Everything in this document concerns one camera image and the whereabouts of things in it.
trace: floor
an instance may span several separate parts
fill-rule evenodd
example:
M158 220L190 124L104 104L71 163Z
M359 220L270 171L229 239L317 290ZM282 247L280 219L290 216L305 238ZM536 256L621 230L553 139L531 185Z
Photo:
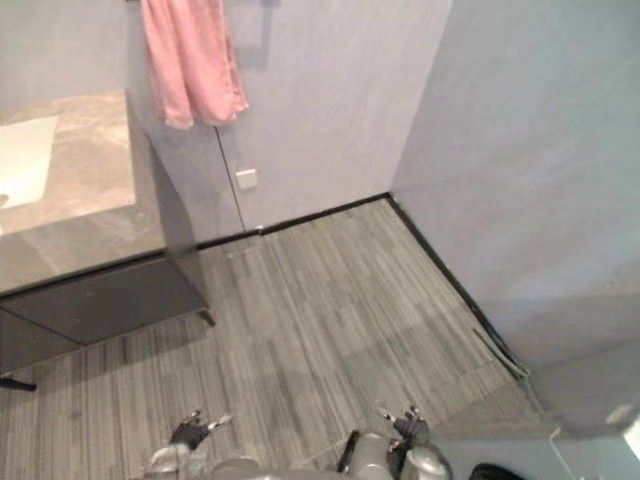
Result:
M386 200L203 261L214 329L170 320L22 372L35 394L0 390L0 478L140 478L196 407L234 416L208 465L324 466L351 429L380 428L375 402L415 402L437 429L510 385Z

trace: sink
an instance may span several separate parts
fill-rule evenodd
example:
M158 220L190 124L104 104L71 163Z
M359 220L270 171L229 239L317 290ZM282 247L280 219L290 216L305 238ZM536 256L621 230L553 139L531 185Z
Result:
M58 117L0 126L0 209L44 196Z

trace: dark gray cabinet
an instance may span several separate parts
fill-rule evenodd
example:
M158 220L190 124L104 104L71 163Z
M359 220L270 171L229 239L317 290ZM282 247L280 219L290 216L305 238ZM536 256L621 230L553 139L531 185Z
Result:
M8 299L2 307L82 344L206 308L167 257Z
M79 347L79 343L0 310L0 372L26 367Z

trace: electrical outlet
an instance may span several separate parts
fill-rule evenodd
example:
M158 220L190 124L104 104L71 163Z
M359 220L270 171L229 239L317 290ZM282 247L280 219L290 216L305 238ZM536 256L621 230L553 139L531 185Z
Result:
M258 173L255 168L236 172L236 182L240 190L249 190L258 186Z

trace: towel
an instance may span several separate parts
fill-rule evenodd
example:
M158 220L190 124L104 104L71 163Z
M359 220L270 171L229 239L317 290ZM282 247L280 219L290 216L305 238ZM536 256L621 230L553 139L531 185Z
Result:
M223 0L141 3L154 99L167 125L220 125L245 110Z

